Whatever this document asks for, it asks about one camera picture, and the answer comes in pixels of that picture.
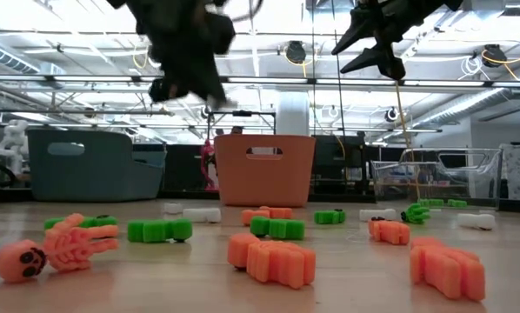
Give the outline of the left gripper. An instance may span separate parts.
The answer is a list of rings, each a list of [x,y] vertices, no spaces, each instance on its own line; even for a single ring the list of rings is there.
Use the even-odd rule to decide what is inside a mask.
[[[160,59],[179,49],[225,54],[234,40],[234,25],[224,15],[206,10],[197,0],[129,0],[127,7],[137,21],[137,34],[150,41],[151,62],[163,72],[149,87],[154,103],[186,97],[190,90],[210,107],[226,104],[226,95],[213,54],[174,61]]]

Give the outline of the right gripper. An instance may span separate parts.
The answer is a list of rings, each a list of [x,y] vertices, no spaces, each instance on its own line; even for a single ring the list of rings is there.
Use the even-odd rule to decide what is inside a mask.
[[[332,50],[337,55],[360,39],[373,37],[379,43],[398,43],[403,34],[442,6],[455,11],[463,0],[389,0],[383,3],[360,3],[350,11],[350,27]],[[382,76],[402,80],[406,74],[403,61],[396,57],[390,44],[376,44],[345,64],[340,72],[346,74],[377,66]]]

